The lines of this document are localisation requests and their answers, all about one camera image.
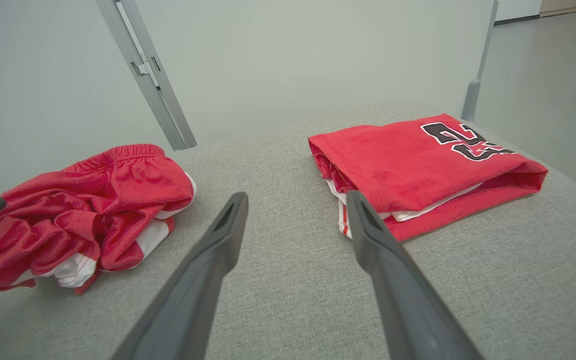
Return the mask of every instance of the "clothing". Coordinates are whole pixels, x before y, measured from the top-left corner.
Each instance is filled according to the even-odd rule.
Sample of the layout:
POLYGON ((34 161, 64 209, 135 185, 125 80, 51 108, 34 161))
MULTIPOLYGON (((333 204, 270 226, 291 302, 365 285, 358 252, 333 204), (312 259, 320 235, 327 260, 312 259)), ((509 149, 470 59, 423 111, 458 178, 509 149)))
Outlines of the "clothing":
POLYGON ((540 191, 548 170, 441 114, 309 137, 322 177, 338 198, 361 191, 399 241, 540 191))
POLYGON ((55 276, 87 289, 139 265, 174 228, 197 185, 156 145, 112 148, 1 195, 0 290, 55 276))

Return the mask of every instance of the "elastic waistband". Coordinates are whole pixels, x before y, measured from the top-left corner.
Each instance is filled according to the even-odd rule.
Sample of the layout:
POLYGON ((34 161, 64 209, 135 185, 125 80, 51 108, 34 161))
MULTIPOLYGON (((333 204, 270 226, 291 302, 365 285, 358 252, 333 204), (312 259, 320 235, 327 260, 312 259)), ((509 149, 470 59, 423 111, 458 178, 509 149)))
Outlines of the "elastic waistband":
POLYGON ((166 153, 162 148, 151 143, 137 143, 134 145, 124 145, 111 148, 98 155, 94 155, 85 160, 76 162, 63 169, 71 173, 90 173, 99 169, 112 166, 118 160, 126 158, 142 157, 165 157, 166 153))

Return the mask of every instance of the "folded red shorts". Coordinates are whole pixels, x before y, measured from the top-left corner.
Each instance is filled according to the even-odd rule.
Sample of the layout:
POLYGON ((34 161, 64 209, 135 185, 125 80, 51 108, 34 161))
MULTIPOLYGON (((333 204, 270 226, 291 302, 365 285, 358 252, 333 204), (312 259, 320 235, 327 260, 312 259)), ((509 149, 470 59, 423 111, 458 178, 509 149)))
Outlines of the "folded red shorts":
POLYGON ((1 195, 0 290, 36 276, 82 292, 100 271, 139 265, 197 187, 156 145, 112 148, 1 195))
POLYGON ((346 192, 361 191, 398 241, 541 190, 548 170, 447 114, 309 137, 352 239, 346 192))

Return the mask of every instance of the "black baseboard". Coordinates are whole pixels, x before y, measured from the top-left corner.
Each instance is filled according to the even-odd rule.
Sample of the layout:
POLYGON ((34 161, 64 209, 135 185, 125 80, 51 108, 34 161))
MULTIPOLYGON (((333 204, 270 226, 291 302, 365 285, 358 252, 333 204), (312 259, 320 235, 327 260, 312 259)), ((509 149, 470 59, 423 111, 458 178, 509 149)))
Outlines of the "black baseboard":
POLYGON ((524 16, 524 17, 518 17, 518 18, 510 18, 508 20, 495 21, 494 25, 497 26, 497 25, 519 23, 520 21, 533 20, 533 19, 539 19, 539 15, 535 14, 533 16, 524 16))

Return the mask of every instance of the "metal frame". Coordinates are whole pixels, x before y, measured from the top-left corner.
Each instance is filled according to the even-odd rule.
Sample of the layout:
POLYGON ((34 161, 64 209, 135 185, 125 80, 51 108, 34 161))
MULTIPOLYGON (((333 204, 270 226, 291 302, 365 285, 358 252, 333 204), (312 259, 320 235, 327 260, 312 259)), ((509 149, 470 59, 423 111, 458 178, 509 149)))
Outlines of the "metal frame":
POLYGON ((173 150, 184 150, 197 145, 186 121, 175 92, 170 85, 162 59, 155 50, 135 0, 96 0, 106 25, 121 55, 141 89, 146 102, 173 150), (116 3, 121 2, 142 53, 131 37, 116 3))
POLYGON ((463 103, 463 111, 461 118, 469 123, 475 123, 475 110, 477 109, 477 100, 480 97, 480 88, 482 87, 482 75, 484 73, 484 66, 486 65, 486 57, 490 46, 490 37, 492 36, 492 28, 495 25, 495 18, 497 17, 497 9, 499 7, 499 0, 494 0, 492 4, 492 12, 490 13, 490 23, 486 34, 486 42, 484 43, 484 52, 481 55, 481 62, 479 64, 479 71, 477 79, 474 79, 468 85, 466 92, 466 100, 463 103))

